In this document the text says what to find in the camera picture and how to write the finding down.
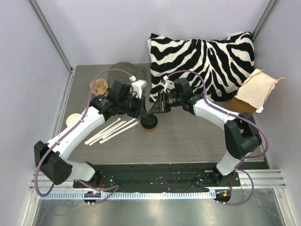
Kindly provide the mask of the black plastic cup lid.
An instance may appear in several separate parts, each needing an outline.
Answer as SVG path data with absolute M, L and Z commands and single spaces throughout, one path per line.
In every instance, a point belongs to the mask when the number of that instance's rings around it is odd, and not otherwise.
M 154 129 L 158 124 L 158 119 L 155 115 L 149 115 L 146 118 L 141 118 L 141 125 L 144 129 Z

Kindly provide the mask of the brown paper coffee cup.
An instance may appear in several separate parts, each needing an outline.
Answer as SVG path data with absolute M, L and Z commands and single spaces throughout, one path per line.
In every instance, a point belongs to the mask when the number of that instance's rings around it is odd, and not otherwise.
M 153 127 L 153 126 L 152 127 L 144 127 L 143 129 L 146 133 L 151 134 L 155 131 L 156 126 L 155 127 Z

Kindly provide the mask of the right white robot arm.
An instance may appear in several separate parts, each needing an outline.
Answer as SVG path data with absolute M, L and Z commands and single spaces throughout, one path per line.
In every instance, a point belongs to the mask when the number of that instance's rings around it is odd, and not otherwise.
M 200 94 L 194 94 L 185 78 L 174 81 L 174 91 L 160 91 L 150 114 L 168 113 L 172 107 L 202 117 L 224 131 L 226 153 L 213 167 L 212 179 L 218 186 L 225 185 L 240 162 L 262 144 L 259 131 L 254 127 L 251 114 L 242 114 L 219 108 L 206 101 Z

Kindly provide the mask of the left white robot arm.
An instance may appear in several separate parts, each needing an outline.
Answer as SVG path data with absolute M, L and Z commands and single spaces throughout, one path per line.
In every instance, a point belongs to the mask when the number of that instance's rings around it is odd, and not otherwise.
M 46 143 L 38 141 L 34 145 L 37 169 L 55 185 L 73 178 L 83 180 L 88 187 L 97 187 L 100 176 L 95 169 L 90 164 L 71 162 L 68 158 L 88 134 L 116 114 L 125 113 L 132 118 L 149 120 L 143 95 L 146 86 L 145 80 L 115 81 L 107 96 L 93 97 L 76 122 Z

